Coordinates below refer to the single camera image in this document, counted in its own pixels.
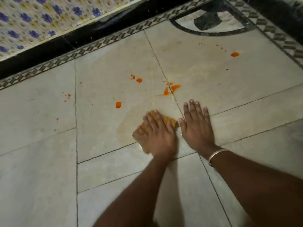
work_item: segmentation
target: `bracelet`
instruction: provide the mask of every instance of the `bracelet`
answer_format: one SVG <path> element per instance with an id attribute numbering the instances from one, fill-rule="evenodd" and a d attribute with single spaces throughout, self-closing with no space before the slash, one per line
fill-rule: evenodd
<path id="1" fill-rule="evenodd" d="M 209 164 L 211 167 L 213 167 L 212 164 L 210 163 L 210 160 L 211 160 L 216 154 L 218 154 L 218 153 L 220 153 L 220 152 L 222 152 L 222 151 L 225 151 L 225 150 L 227 150 L 227 149 L 221 149 L 221 150 L 217 150 L 216 152 L 214 152 L 214 153 L 209 157 L 209 159 L 208 159 L 208 164 Z"/>

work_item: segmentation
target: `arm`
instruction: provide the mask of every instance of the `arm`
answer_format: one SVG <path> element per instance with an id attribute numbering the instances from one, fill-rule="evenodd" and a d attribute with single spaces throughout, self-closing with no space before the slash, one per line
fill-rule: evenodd
<path id="1" fill-rule="evenodd" d="M 209 113 L 193 100 L 184 104 L 182 136 L 205 159 L 222 149 L 214 143 Z M 211 163 L 239 203 L 258 226 L 303 226 L 303 181 L 230 151 L 215 155 Z"/>
<path id="2" fill-rule="evenodd" d="M 150 226 L 159 187 L 168 163 L 177 151 L 176 135 L 172 125 L 167 128 L 160 113 L 155 121 L 150 113 L 143 117 L 148 130 L 141 127 L 133 137 L 154 156 L 145 170 L 116 198 L 94 224 L 99 226 Z"/>

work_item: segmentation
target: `right hand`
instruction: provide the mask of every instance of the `right hand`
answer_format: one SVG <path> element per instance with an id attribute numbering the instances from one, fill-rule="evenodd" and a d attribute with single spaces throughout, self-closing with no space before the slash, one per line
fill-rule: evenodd
<path id="1" fill-rule="evenodd" d="M 189 107 L 190 111 L 188 104 L 184 103 L 185 121 L 179 118 L 182 137 L 192 149 L 208 159 L 212 153 L 222 148 L 214 143 L 214 132 L 207 107 L 204 108 L 203 114 L 200 103 L 198 101 L 194 103 L 192 99 L 189 101 Z"/>

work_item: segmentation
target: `floor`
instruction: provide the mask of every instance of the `floor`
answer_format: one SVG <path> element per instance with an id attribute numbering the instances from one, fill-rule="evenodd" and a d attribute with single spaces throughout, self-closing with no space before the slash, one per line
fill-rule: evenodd
<path id="1" fill-rule="evenodd" d="M 209 108 L 218 145 L 303 178 L 303 70 L 237 13 L 220 10 L 202 24 L 205 12 L 0 91 L 1 226 L 93 225 L 152 159 L 131 136 L 142 115 L 177 119 L 189 99 Z M 243 226 L 226 183 L 177 135 L 155 220 Z"/>

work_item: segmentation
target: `hand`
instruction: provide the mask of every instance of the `hand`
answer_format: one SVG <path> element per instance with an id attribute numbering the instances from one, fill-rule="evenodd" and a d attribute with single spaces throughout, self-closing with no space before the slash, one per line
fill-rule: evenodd
<path id="1" fill-rule="evenodd" d="M 161 114 L 155 110 L 156 120 L 147 112 L 143 116 L 147 133 L 139 126 L 134 132 L 133 137 L 141 146 L 151 152 L 154 159 L 171 161 L 177 152 L 177 137 L 175 130 L 169 121 L 167 128 Z"/>
<path id="2" fill-rule="evenodd" d="M 187 103 L 184 103 L 183 110 L 186 121 L 179 118 L 182 137 L 192 149 L 208 159 L 213 152 L 222 148 L 214 143 L 214 132 L 207 108 L 204 108 L 203 114 L 199 102 L 194 103 L 192 99 L 189 101 L 189 107 L 190 111 Z"/>

